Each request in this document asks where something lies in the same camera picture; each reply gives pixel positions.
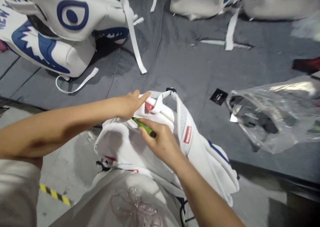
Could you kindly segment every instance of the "green marker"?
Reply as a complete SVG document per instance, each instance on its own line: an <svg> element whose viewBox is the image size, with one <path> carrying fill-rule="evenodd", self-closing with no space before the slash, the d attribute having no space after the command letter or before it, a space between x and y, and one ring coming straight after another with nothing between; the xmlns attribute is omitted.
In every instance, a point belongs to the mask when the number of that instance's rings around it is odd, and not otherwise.
<svg viewBox="0 0 320 227"><path fill-rule="evenodd" d="M157 136L156 132L154 132L152 129L149 129L145 124L139 122L137 118L132 117L132 120L136 122L139 127L143 127L151 137L155 138Z"/></svg>

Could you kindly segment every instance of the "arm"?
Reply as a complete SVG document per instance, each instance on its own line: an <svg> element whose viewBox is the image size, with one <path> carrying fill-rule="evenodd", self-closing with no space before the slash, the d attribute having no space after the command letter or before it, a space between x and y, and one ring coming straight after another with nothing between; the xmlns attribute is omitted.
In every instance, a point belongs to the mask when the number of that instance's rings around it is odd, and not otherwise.
<svg viewBox="0 0 320 227"><path fill-rule="evenodd" d="M183 155L169 127L147 119L139 121L157 133L156 138L152 138L144 128L139 128L149 148L177 174L199 226L244 227L227 203Z"/></svg>
<svg viewBox="0 0 320 227"><path fill-rule="evenodd" d="M114 117L130 119L150 93L140 91L80 106L51 110L0 130L0 159L25 160L39 166L39 158L60 148L79 133Z"/></svg>

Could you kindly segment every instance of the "gray mat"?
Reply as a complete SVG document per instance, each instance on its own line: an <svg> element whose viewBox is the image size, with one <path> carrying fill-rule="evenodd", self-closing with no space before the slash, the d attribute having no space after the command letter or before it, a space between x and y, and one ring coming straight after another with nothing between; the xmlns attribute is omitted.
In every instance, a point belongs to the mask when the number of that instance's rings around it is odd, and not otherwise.
<svg viewBox="0 0 320 227"><path fill-rule="evenodd" d="M209 100L216 88L229 92L302 75L291 69L292 60L318 57L320 43L291 37L290 22L248 22L240 18L235 41L253 45L253 49L234 48L226 52L221 46L201 43L192 46L200 38L223 40L231 15L190 22L173 16L168 11L169 4L170 0L158 0L151 14L152 0L131 1L135 13L145 19L135 26L135 31L147 74L140 74L130 40L121 47L100 40L92 64L84 74L69 84L62 80L59 86L74 90L94 67L99 72L78 93L64 95L56 89L57 74L23 58L10 67L10 62L16 59L6 53L0 55L3 63L0 96L54 109L135 89L165 91L174 87L200 133L220 145L230 159L320 184L319 144L298 145L277 155L262 150L254 153L239 126L229 121L226 105L218 106Z"/></svg>

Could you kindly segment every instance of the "black buckle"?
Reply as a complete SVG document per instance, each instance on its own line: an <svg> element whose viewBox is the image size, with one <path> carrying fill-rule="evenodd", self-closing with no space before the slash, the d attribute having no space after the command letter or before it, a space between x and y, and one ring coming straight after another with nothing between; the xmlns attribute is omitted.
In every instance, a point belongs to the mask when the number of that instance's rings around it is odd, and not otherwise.
<svg viewBox="0 0 320 227"><path fill-rule="evenodd" d="M167 88L166 91L177 92L175 88Z"/></svg>

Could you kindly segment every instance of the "forearm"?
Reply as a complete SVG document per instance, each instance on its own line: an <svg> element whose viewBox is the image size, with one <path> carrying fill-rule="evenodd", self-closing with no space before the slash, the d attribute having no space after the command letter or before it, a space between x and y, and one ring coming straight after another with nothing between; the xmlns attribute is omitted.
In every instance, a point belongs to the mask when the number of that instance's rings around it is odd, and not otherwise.
<svg viewBox="0 0 320 227"><path fill-rule="evenodd" d="M200 227L244 227L227 203L204 180L187 158L176 161L177 174Z"/></svg>
<svg viewBox="0 0 320 227"><path fill-rule="evenodd" d="M77 134L116 117L115 98L46 111L0 130L0 158L42 157Z"/></svg>

